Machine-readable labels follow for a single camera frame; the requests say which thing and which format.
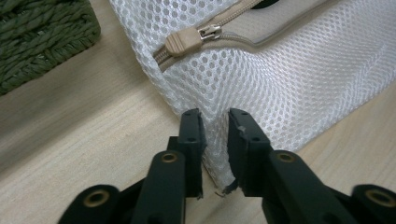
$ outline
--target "wood grain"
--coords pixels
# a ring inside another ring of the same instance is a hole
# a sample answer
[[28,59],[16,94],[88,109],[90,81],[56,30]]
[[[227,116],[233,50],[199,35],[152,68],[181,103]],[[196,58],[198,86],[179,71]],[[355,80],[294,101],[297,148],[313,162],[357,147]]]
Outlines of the wood grain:
[[[178,118],[140,68],[106,0],[92,1],[102,37],[43,77],[0,97],[0,223],[55,223],[83,189],[125,189],[177,135]],[[396,83],[299,154],[324,183],[349,193],[396,191]],[[261,200],[222,199],[207,173],[186,223],[263,223]]]

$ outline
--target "table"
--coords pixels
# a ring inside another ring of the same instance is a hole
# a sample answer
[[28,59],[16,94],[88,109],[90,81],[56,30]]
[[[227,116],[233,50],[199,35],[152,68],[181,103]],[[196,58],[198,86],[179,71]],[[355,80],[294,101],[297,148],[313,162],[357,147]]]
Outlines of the table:
[[[125,189],[178,133],[178,117],[149,82],[106,0],[92,1],[99,42],[0,97],[0,223],[55,223],[85,188]],[[396,83],[298,154],[327,185],[396,191]],[[187,200],[186,223],[265,223],[261,200]]]

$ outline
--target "mesh bag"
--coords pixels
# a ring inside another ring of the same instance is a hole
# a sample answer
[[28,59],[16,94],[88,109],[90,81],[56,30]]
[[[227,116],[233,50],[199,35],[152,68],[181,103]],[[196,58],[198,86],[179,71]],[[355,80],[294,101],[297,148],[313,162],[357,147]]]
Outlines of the mesh bag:
[[88,0],[2,0],[0,95],[90,47],[99,34]]
[[[273,148],[296,150],[396,77],[393,0],[331,1],[319,13],[307,12],[312,15],[259,52],[205,49],[164,72],[152,54],[165,38],[209,20],[235,1],[110,2],[138,61],[175,113],[201,109],[208,143],[204,163],[220,188],[233,181],[226,152],[230,107],[252,114]],[[303,1],[280,0],[276,15],[290,14],[295,7],[288,4],[299,6],[296,2]],[[256,23],[263,30],[282,25],[271,18]]]

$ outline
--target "zipper pull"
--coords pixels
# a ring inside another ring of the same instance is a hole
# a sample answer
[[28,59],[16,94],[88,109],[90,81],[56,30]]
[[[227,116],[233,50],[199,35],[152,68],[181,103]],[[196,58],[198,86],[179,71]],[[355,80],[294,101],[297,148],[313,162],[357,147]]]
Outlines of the zipper pull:
[[219,38],[221,26],[209,25],[197,30],[190,27],[166,37],[166,51],[173,57],[180,57],[199,49],[204,41]]

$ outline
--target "white mesh fabric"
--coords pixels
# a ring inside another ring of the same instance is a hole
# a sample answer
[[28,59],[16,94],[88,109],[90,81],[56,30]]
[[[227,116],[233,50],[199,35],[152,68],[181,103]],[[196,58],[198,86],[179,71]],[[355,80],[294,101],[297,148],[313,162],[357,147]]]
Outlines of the white mesh fabric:
[[296,150],[396,77],[393,0],[337,1],[260,53],[204,50],[164,73],[152,53],[165,37],[235,1],[110,1],[168,104],[178,115],[201,109],[208,142],[204,163],[220,188],[233,180],[226,153],[230,107],[250,112],[274,148]]

